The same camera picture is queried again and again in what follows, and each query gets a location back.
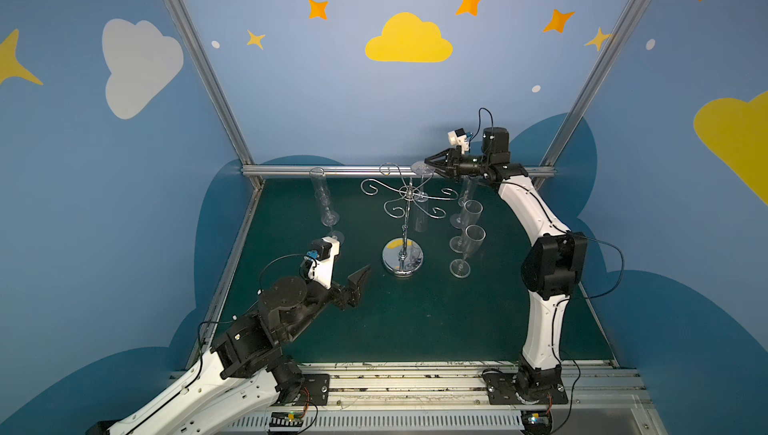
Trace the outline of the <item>clear flute glass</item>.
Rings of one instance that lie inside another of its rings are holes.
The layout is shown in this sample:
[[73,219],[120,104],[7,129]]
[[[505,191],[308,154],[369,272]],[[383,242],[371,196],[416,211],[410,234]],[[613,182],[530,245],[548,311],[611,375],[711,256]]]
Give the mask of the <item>clear flute glass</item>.
[[309,171],[309,176],[314,188],[314,197],[321,212],[321,222],[324,226],[333,229],[339,221],[339,215],[333,208],[326,172],[322,167],[313,167]]
[[425,184],[432,178],[434,171],[423,161],[417,161],[411,165],[411,170],[419,177],[420,193],[414,197],[415,214],[413,215],[414,230],[424,233],[428,229],[430,217],[430,199],[426,193]]
[[456,229],[462,228],[461,211],[463,210],[465,203],[474,197],[478,183],[479,183],[479,178],[476,176],[467,176],[462,179],[461,190],[459,192],[459,197],[457,199],[457,203],[459,205],[459,211],[450,217],[450,224],[454,228]]
[[344,235],[343,235],[343,234],[342,234],[340,231],[338,231],[338,230],[331,230],[331,231],[328,233],[328,236],[329,236],[329,237],[331,237],[331,238],[333,238],[333,239],[335,239],[335,240],[337,240],[339,244],[343,244],[343,243],[344,243],[345,237],[344,237]]

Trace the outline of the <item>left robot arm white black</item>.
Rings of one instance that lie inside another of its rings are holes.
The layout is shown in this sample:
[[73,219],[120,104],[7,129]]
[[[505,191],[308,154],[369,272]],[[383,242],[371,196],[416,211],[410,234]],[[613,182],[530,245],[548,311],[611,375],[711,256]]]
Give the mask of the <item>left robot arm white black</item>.
[[295,401],[305,383],[284,354],[324,308],[359,304],[370,266],[346,285],[283,277],[262,292],[254,310],[233,321],[184,375],[122,420],[99,421],[91,434],[214,434],[261,407]]

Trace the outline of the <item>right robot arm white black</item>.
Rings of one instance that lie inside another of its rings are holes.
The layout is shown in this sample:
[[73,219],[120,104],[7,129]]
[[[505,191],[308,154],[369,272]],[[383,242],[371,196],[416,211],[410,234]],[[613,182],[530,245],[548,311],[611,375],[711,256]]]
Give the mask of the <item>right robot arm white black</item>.
[[506,129],[484,129],[479,155],[470,153],[470,137],[463,129],[449,132],[448,139],[450,147],[425,163],[444,178],[474,177],[494,188],[530,240],[521,266],[529,317],[515,394],[526,404],[567,404],[559,343],[567,304],[581,282],[588,241],[561,223],[539,196],[529,172],[511,161]]

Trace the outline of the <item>clear wine glass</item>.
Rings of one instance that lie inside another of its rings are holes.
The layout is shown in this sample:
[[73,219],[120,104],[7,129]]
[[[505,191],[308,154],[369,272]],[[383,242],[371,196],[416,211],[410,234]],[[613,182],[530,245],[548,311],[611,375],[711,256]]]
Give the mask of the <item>clear wine glass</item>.
[[459,258],[450,263],[450,273],[459,279],[467,278],[471,273],[468,259],[480,248],[486,239],[486,231],[478,225],[470,225],[462,236],[462,252]]
[[461,231],[460,235],[454,236],[450,242],[449,247],[455,253],[462,252],[462,236],[466,228],[470,225],[474,225],[480,218],[483,212],[483,205],[477,200],[467,200],[463,203],[462,209],[459,213],[450,217],[450,224]]

